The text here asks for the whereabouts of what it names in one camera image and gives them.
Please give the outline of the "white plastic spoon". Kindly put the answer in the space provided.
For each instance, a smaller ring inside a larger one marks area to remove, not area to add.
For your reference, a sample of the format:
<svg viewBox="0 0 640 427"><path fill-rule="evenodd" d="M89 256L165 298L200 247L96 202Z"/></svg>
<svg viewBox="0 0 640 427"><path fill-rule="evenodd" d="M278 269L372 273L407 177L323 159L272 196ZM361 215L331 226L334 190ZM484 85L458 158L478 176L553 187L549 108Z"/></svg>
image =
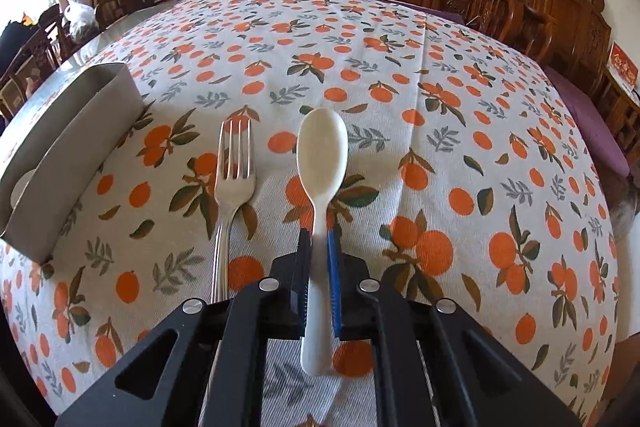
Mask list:
<svg viewBox="0 0 640 427"><path fill-rule="evenodd" d="M300 366L309 376L326 373L332 357L331 291L326 210L340 189L348 158L347 130L334 110L316 108L300 124L297 140L299 181L314 210L307 314Z"/></svg>

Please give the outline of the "orange print tablecloth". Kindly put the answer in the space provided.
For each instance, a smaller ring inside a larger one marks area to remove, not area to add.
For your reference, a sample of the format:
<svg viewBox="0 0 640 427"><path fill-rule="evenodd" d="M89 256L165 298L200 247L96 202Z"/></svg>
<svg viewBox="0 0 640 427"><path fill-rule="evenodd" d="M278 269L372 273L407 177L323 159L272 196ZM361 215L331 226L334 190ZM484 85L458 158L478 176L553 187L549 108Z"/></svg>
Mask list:
<svg viewBox="0 0 640 427"><path fill-rule="evenodd" d="M257 171L232 229L232 291L294 248L314 215L298 129L326 107L347 129L328 212L346 251L408 298L457 301L594 423L617 324L614 234L577 120L531 58L381 0L181 0L61 67L2 134L2 158L108 63L128 67L137 119L90 173L49 260L1 249L10 343L54 413L182 300L208 296L223 136L250 132Z"/></svg>

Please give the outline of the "metal fork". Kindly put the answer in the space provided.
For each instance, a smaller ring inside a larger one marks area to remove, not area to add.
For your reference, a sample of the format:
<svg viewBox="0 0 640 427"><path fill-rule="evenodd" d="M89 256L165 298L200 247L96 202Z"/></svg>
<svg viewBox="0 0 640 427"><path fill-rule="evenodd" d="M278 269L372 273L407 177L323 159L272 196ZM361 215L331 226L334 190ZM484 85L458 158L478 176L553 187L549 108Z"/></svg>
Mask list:
<svg viewBox="0 0 640 427"><path fill-rule="evenodd" d="M218 162L214 186L218 223L214 236L214 257L210 302L229 298L229 251L232 223L238 210L250 200L256 187L252 126L248 120L227 119L220 128Z"/></svg>

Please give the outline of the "white ceramic soup spoon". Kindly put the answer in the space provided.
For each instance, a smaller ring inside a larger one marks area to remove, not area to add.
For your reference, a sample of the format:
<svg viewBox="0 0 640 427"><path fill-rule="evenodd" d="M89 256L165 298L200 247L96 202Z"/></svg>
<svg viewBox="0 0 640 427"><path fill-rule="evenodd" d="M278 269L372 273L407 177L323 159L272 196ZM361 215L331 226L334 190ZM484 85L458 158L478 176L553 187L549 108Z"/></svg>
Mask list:
<svg viewBox="0 0 640 427"><path fill-rule="evenodd" d="M32 176L34 175L34 173L35 173L34 169L25 172L23 176L21 176L21 178L18 179L17 182L14 184L14 187L12 188L12 192L10 195L10 205L12 209L14 209L18 204L18 202L20 201L20 198L25 192L26 187L29 184L30 180L32 179Z"/></svg>

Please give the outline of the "grey metal tray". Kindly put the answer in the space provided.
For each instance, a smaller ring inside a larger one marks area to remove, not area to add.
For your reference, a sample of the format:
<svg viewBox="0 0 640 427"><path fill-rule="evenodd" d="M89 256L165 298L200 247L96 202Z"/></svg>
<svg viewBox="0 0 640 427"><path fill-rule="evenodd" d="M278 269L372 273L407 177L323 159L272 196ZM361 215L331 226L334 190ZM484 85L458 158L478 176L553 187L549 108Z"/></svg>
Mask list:
<svg viewBox="0 0 640 427"><path fill-rule="evenodd" d="M14 135L2 135L2 241L32 261L46 261L99 165L142 109L128 67L99 64L48 98L34 118L18 122ZM35 173L12 209L12 188L32 169Z"/></svg>

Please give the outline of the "red box on cabinet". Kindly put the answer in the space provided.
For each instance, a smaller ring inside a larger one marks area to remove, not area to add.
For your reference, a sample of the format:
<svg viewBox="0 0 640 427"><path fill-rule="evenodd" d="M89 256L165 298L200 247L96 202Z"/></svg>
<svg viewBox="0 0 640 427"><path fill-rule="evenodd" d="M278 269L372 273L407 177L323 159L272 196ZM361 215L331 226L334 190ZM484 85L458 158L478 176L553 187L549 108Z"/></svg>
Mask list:
<svg viewBox="0 0 640 427"><path fill-rule="evenodd" d="M631 61L631 58L616 41L613 42L610 54L608 54L606 67L626 91L632 92L636 89L639 76L638 66Z"/></svg>

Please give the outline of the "wooden dining chair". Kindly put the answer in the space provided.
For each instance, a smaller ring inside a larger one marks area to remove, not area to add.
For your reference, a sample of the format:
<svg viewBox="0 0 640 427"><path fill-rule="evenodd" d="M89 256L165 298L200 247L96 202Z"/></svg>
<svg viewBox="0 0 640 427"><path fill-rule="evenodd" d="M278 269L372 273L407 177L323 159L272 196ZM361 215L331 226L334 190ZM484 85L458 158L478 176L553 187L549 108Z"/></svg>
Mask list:
<svg viewBox="0 0 640 427"><path fill-rule="evenodd" d="M44 12L35 31L16 51L1 76L1 115L10 121L68 57L58 5Z"/></svg>

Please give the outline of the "white plastic bag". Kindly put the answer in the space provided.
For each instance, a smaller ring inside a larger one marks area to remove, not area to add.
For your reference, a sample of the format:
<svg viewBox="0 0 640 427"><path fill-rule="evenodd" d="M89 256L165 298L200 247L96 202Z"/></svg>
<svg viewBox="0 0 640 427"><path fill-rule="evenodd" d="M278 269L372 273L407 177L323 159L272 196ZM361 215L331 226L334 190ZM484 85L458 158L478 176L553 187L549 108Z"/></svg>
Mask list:
<svg viewBox="0 0 640 427"><path fill-rule="evenodd" d="M85 42L99 29L96 11L79 0L66 0L63 16L68 21L70 38L76 44Z"/></svg>

